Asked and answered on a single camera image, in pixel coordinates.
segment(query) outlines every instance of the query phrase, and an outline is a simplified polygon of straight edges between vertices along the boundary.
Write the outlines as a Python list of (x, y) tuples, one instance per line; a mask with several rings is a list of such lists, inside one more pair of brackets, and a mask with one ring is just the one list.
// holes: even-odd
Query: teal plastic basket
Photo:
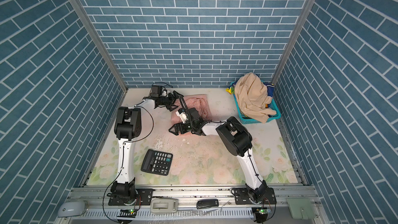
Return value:
[[(235, 97), (235, 93), (234, 95), (234, 100), (235, 100), (235, 105), (236, 108), (238, 109), (238, 114), (239, 114), (239, 118), (242, 124), (256, 124), (256, 123), (261, 123), (260, 121), (257, 121), (253, 118), (249, 118), (246, 117), (245, 115), (243, 115), (239, 109), (238, 106), (238, 102), (236, 101), (236, 97)], [(276, 111), (276, 115), (271, 115), (271, 117), (268, 118), (267, 123), (274, 120), (274, 119), (279, 119), (281, 117), (281, 112), (279, 111), (278, 107), (276, 106), (276, 102), (275, 100), (272, 98), (271, 104), (268, 104), (268, 107), (270, 107), (272, 110)]]

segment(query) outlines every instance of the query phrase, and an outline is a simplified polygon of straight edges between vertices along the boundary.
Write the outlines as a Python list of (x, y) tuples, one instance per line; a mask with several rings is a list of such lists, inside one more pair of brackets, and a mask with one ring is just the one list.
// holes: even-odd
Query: brick wall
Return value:
[(305, 0), (81, 0), (129, 87), (270, 80)]
[(277, 84), (333, 223), (398, 223), (398, 0), (316, 0)]
[(0, 223), (54, 221), (121, 89), (67, 0), (0, 0)]

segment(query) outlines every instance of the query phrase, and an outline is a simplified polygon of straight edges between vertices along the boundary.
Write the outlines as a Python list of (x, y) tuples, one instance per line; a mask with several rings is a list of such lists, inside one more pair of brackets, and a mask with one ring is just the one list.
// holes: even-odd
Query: pink cloth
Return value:
[[(200, 117), (202, 117), (205, 120), (211, 120), (211, 112), (209, 104), (207, 103), (206, 94), (184, 96), (184, 100), (185, 103), (187, 104), (188, 109), (194, 107), (199, 112)], [(178, 107), (172, 111), (172, 124), (181, 122), (180, 117), (176, 115), (178, 109), (181, 109), (180, 100), (177, 99), (176, 103), (174, 104)]]

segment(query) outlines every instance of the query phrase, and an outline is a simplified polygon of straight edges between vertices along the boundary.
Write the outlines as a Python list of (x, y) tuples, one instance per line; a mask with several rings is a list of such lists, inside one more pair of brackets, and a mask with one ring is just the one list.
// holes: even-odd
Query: clothes pile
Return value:
[(269, 107), (274, 86), (261, 82), (254, 73), (242, 76), (234, 85), (234, 93), (240, 111), (249, 118), (265, 123), (269, 115), (277, 112)]

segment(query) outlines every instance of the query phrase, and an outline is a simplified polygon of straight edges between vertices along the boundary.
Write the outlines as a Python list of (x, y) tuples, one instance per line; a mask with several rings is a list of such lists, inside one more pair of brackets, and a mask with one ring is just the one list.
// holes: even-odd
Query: calculator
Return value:
[(142, 162), (141, 171), (157, 175), (168, 175), (172, 159), (173, 154), (171, 153), (148, 149)]

